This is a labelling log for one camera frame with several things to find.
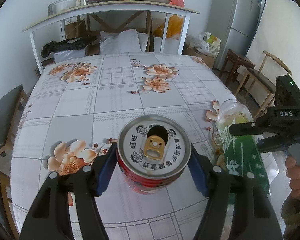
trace gray snowflake print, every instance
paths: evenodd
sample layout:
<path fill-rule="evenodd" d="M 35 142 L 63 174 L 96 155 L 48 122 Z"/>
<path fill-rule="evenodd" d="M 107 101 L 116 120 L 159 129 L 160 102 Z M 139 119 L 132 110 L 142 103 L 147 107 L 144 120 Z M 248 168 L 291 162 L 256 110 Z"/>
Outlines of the gray snowflake print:
<path fill-rule="evenodd" d="M 206 144 L 202 144 L 200 145 L 200 149 L 203 151 L 203 152 L 207 152 L 208 151 L 208 146 Z"/>

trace tile pattern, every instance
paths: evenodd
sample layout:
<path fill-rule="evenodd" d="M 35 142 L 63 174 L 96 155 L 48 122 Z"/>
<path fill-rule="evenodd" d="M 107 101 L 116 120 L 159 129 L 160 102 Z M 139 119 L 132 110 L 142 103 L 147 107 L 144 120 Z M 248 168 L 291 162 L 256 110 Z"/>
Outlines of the tile pattern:
<path fill-rule="evenodd" d="M 165 63 L 179 69 L 167 93 L 140 93 L 142 65 Z M 62 74 L 49 71 L 62 63 L 89 62 L 98 68 L 88 75 L 89 85 L 67 83 Z M 55 146 L 75 139 L 87 148 L 117 138 L 122 127 L 143 114 L 161 114 L 176 120 L 188 133 L 199 154 L 213 159 L 205 110 L 212 100 L 226 100 L 231 93 L 205 66 L 184 55 L 121 53 L 89 56 L 47 66 L 26 106 L 30 110 L 17 133 L 11 164 L 11 195 L 18 229 L 49 171 L 47 159 Z M 110 239 L 188 240 L 202 218 L 206 198 L 196 190 L 190 171 L 154 195 L 129 189 L 118 165 L 108 189 L 96 199 Z M 74 206 L 69 208 L 75 239 L 82 239 Z"/>

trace side table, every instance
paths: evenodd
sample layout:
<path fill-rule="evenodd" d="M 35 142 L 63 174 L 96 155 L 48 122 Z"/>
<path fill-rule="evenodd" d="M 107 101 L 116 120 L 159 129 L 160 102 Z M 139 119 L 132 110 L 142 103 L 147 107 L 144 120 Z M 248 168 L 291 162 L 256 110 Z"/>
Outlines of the side table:
<path fill-rule="evenodd" d="M 243 65 L 246 68 L 252 68 L 252 69 L 254 69 L 254 67 L 256 66 L 247 57 L 240 55 L 240 54 L 234 52 L 233 50 L 229 49 L 226 59 L 225 59 L 225 62 L 223 63 L 221 72 L 219 74 L 219 77 L 221 77 L 223 72 L 225 71 L 228 60 L 230 60 L 233 63 L 233 66 L 232 66 L 230 74 L 226 80 L 226 83 L 225 83 L 226 86 L 229 84 L 230 80 L 233 79 L 234 72 L 239 68 L 240 65 Z M 242 88 L 244 88 L 247 81 L 248 81 L 248 79 L 246 79 L 244 81 Z"/>

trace screw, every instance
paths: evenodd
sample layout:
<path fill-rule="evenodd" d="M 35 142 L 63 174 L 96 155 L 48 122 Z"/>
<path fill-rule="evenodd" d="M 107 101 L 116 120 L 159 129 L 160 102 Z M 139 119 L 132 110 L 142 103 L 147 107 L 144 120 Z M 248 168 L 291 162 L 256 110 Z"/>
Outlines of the screw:
<path fill-rule="evenodd" d="M 218 172 L 218 173 L 222 171 L 222 169 L 219 166 L 213 166 L 212 169 L 214 172 Z"/>
<path fill-rule="evenodd" d="M 254 178 L 254 174 L 252 172 L 247 172 L 247 177 L 249 179 L 253 179 Z"/>
<path fill-rule="evenodd" d="M 88 172 L 88 171 L 91 171 L 92 168 L 91 168 L 90 165 L 86 165 L 86 166 L 84 166 L 84 167 L 82 168 L 82 170 L 83 170 L 84 172 Z"/>
<path fill-rule="evenodd" d="M 58 176 L 58 173 L 56 173 L 55 171 L 49 174 L 49 178 L 50 179 L 54 179 Z"/>

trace refrigerator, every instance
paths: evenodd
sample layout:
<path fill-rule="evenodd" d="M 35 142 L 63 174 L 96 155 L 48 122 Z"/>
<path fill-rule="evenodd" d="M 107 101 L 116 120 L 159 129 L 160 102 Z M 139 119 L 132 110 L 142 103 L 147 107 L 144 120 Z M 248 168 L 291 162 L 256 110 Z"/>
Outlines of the refrigerator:
<path fill-rule="evenodd" d="M 206 31 L 221 39 L 214 67 L 221 69 L 229 49 L 246 55 L 257 29 L 261 0 L 212 0 Z"/>

